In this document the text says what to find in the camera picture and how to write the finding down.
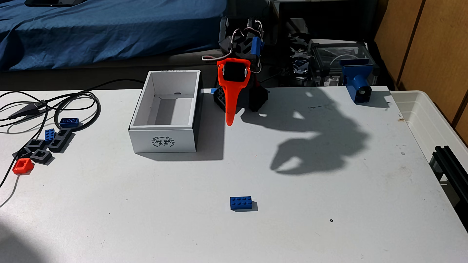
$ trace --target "wire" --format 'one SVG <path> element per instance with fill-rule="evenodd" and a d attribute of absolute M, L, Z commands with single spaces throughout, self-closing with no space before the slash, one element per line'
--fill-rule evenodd
<path fill-rule="evenodd" d="M 262 63 L 260 63 L 260 61 L 258 63 L 260 64 L 260 69 L 257 72 L 255 72 L 253 70 L 250 70 L 250 72 L 258 74 L 258 73 L 260 73 L 260 71 L 262 71 Z"/>
<path fill-rule="evenodd" d="M 356 57 L 356 56 L 354 56 L 354 55 L 351 55 L 351 54 L 343 54 L 343 55 L 339 55 L 338 57 L 334 58 L 334 59 L 330 62 L 330 65 L 331 65 L 337 58 L 342 57 L 342 56 L 352 56 L 352 57 L 358 58 L 358 57 Z"/>
<path fill-rule="evenodd" d="M 255 30 L 255 29 L 253 29 L 251 27 L 246 27 L 245 29 L 251 29 L 251 30 L 257 32 L 260 35 L 260 38 L 262 37 L 262 33 L 260 33 L 258 30 Z"/>
<path fill-rule="evenodd" d="M 263 83 L 263 82 L 265 82 L 265 81 L 267 81 L 267 80 L 271 80 L 272 78 L 274 78 L 274 77 L 276 77 L 276 76 L 280 75 L 282 72 L 283 72 L 283 71 L 280 71 L 280 72 L 278 72 L 278 73 L 274 74 L 273 76 L 271 76 L 271 77 L 268 77 L 268 78 L 266 78 L 266 79 L 264 79 L 264 80 L 260 81 L 259 83 Z"/>
<path fill-rule="evenodd" d="M 231 49 L 229 50 L 229 53 L 227 55 L 224 55 L 224 56 L 219 57 L 219 58 L 215 58 L 213 56 L 205 55 L 205 56 L 202 56 L 202 60 L 203 61 L 219 61 L 219 60 L 223 60 L 223 59 L 229 57 L 229 55 L 231 55 L 231 53 L 233 52 L 234 34 L 237 32 L 237 30 L 241 30 L 241 29 L 234 30 L 233 35 L 231 36 Z"/>
<path fill-rule="evenodd" d="M 42 124 L 41 124 L 41 127 L 39 128 L 39 130 L 37 130 L 37 132 L 31 137 L 30 140 L 34 139 L 35 136 L 38 136 L 41 132 L 42 132 L 42 129 L 44 128 L 44 125 L 45 125 L 45 121 L 47 120 L 47 113 L 48 111 L 45 112 L 45 115 L 44 115 L 44 119 L 42 120 Z M 13 167 L 13 164 L 15 163 L 16 159 L 18 158 L 18 155 L 20 153 L 20 151 L 26 146 L 28 145 L 29 141 L 23 145 L 23 147 L 21 147 L 15 154 L 14 158 L 13 158 L 13 161 L 11 161 L 11 164 L 10 164 L 10 167 L 8 168 L 7 170 L 7 173 L 5 174 L 5 176 L 3 177 L 3 180 L 1 181 L 0 183 L 0 188 L 2 187 L 3 183 L 5 182 L 5 180 L 7 179 L 8 177 L 8 174 L 10 173 L 10 170 L 11 168 Z"/>
<path fill-rule="evenodd" d="M 38 114 L 35 114 L 35 115 L 32 115 L 32 116 L 27 116 L 26 118 L 23 118 L 21 120 L 18 120 L 18 121 L 15 121 L 15 122 L 12 122 L 12 123 L 8 123 L 8 124 L 4 124 L 4 125 L 0 125 L 0 127 L 5 127 L 5 126 L 9 126 L 9 125 L 13 125 L 13 124 L 16 124 L 16 123 L 19 123 L 19 122 L 24 122 L 24 121 L 27 121 L 27 120 L 30 120 L 30 119 L 33 119 L 41 114 L 44 114 L 44 119 L 42 120 L 42 123 L 41 123 L 41 126 L 39 127 L 39 129 L 37 130 L 37 132 L 31 137 L 30 140 L 34 139 L 34 137 L 36 138 L 39 138 L 39 135 L 41 134 L 42 130 L 44 129 L 44 126 L 45 126 L 45 122 L 47 121 L 47 116 L 48 116 L 48 113 L 50 110 L 55 110 L 55 113 L 54 113 L 54 123 L 57 127 L 60 127 L 60 124 L 59 124 L 59 114 L 60 112 L 64 111 L 64 110 L 85 110 L 85 109 L 89 109 L 91 108 L 92 106 L 94 106 L 94 104 L 97 105 L 97 109 L 96 109 L 96 112 L 94 114 L 94 116 L 91 118 L 91 120 L 89 120 L 87 123 L 83 124 L 82 126 L 79 126 L 79 127 L 76 127 L 76 128 L 73 128 L 72 129 L 72 132 L 77 132 L 77 131 L 81 131 L 83 129 L 86 129 L 88 128 L 91 124 L 93 124 L 97 118 L 99 117 L 100 113 L 101 113 L 101 104 L 99 103 L 99 100 L 98 98 L 93 94 L 91 93 L 90 91 L 91 90 L 94 90 L 96 88 L 99 88 L 99 87 L 102 87 L 104 85 L 107 85 L 107 84 L 110 84 L 110 83 L 113 83 L 113 82 L 116 82 L 116 81 L 124 81 L 124 80 L 128 80 L 128 81 L 135 81 L 135 82 L 139 82 L 139 83 L 145 83 L 144 81 L 141 81 L 141 80 L 135 80 L 135 79 L 117 79 L 117 80 L 111 80 L 111 81 L 108 81 L 106 83 L 103 83 L 103 84 L 99 84 L 97 86 L 94 86 L 94 87 L 91 87 L 91 88 L 88 88 L 88 89 L 85 89 L 85 90 L 82 90 L 80 92 L 76 92 L 76 93 L 69 93 L 69 94 L 65 94 L 65 95 L 60 95 L 60 96 L 57 96 L 57 97 L 54 97 L 54 98 L 51 98 L 49 100 L 46 100 L 45 102 L 43 102 L 43 106 L 45 106 L 45 109 L 42 111 L 42 112 L 39 112 Z M 34 100 L 38 101 L 38 102 L 41 102 L 39 99 L 27 94 L 27 93 L 24 93 L 22 91 L 9 91 L 9 92 L 6 92 L 2 95 L 0 95 L 0 98 L 7 95 L 7 94 L 11 94 L 11 93 L 21 93 L 21 94 L 24 94 L 26 96 L 29 96 L 31 98 L 33 98 Z M 69 104 L 69 102 L 73 101 L 73 100 L 76 100 L 80 97 L 88 97 L 90 99 L 93 100 L 93 103 L 88 106 L 88 107 L 85 107 L 85 108 L 79 108 L 79 109 L 65 109 L 65 107 Z M 49 106 L 48 103 L 49 102 L 52 102 L 54 100 L 58 100 L 58 99 L 61 99 L 61 98 L 64 98 L 62 101 L 60 101 L 59 103 L 55 104 L 54 106 Z M 9 104 L 6 104 L 4 105 L 3 107 L 0 108 L 0 111 L 3 110 L 4 108 L 8 107 L 9 105 L 13 105 L 13 104 L 18 104 L 18 103 L 34 103 L 34 102 L 12 102 L 12 103 L 9 103 Z M 13 157 L 13 160 L 7 170 L 7 173 L 5 174 L 5 176 L 3 177 L 3 180 L 0 182 L 0 188 L 2 187 L 3 183 L 5 182 L 5 180 L 7 179 L 8 177 L 8 174 L 10 173 L 10 170 L 11 168 L 13 167 L 13 164 L 15 163 L 15 161 L 17 160 L 18 158 L 18 155 L 20 153 L 20 151 L 26 147 L 26 145 L 28 145 L 29 141 L 23 145 L 15 154 L 15 156 Z"/>
<path fill-rule="evenodd" d="M 263 42 L 263 25 L 262 25 L 262 22 L 260 22 L 260 20 L 255 20 L 255 22 L 260 23 L 260 32 L 262 33 L 261 39 L 262 39 L 262 42 Z"/>

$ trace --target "white wire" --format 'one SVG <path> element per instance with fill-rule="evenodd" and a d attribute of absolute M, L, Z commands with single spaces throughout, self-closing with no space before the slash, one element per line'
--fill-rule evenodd
<path fill-rule="evenodd" d="M 262 22 L 260 22 L 260 20 L 255 20 L 255 22 L 260 23 L 260 31 L 262 32 L 262 42 L 263 42 L 263 25 L 262 25 Z"/>
<path fill-rule="evenodd" d="M 260 33 L 258 30 L 255 30 L 251 27 L 246 27 L 245 29 L 252 29 L 253 31 L 257 32 L 260 35 L 260 37 L 262 37 L 262 33 Z"/>
<path fill-rule="evenodd" d="M 250 70 L 250 72 L 255 73 L 255 74 L 260 73 L 260 71 L 262 71 L 262 63 L 260 63 L 260 61 L 259 61 L 259 64 L 260 64 L 260 69 L 258 70 L 258 72 L 255 72 L 253 70 Z"/>
<path fill-rule="evenodd" d="M 352 57 L 358 58 L 358 57 L 356 57 L 356 56 L 354 56 L 354 55 L 343 54 L 343 55 L 339 55 L 338 57 L 334 58 L 334 59 L 330 62 L 330 65 L 331 65 L 337 58 L 342 57 L 342 56 L 352 56 Z"/>
<path fill-rule="evenodd" d="M 233 35 L 231 37 L 231 49 L 229 50 L 229 53 L 227 55 L 224 55 L 224 56 L 219 57 L 219 58 L 215 58 L 213 56 L 205 55 L 205 56 L 202 56 L 202 60 L 203 61 L 219 61 L 219 60 L 223 60 L 223 59 L 227 58 L 229 55 L 231 55 L 231 53 L 233 52 L 234 34 L 236 34 L 237 30 L 241 30 L 241 29 L 234 30 Z"/>

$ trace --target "box logo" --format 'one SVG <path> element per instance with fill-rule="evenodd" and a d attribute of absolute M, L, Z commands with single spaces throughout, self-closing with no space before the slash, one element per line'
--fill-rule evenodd
<path fill-rule="evenodd" d="M 153 139 L 151 139 L 151 144 L 156 147 L 160 147 L 160 146 L 172 147 L 174 146 L 174 140 L 172 138 L 169 138 L 169 136 L 154 137 Z"/>

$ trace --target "red 3d printed part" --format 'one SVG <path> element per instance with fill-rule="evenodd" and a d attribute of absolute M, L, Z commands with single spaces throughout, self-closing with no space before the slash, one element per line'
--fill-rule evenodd
<path fill-rule="evenodd" d="M 25 174 L 34 168 L 34 164 L 29 158 L 22 158 L 16 161 L 15 166 L 13 166 L 13 173 L 15 175 Z"/>
<path fill-rule="evenodd" d="M 247 86 L 250 79 L 250 61 L 227 58 L 218 61 L 217 65 L 219 85 L 223 87 L 226 98 L 226 123 L 231 126 L 234 121 L 239 92 Z"/>

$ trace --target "blue motor mount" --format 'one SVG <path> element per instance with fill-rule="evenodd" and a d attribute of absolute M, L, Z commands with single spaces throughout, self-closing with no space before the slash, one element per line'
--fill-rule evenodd
<path fill-rule="evenodd" d="M 373 66 L 368 63 L 368 58 L 340 61 L 343 70 L 343 85 L 346 86 L 355 103 L 369 102 L 371 98 L 372 89 L 367 82 L 367 77 L 372 72 Z"/>

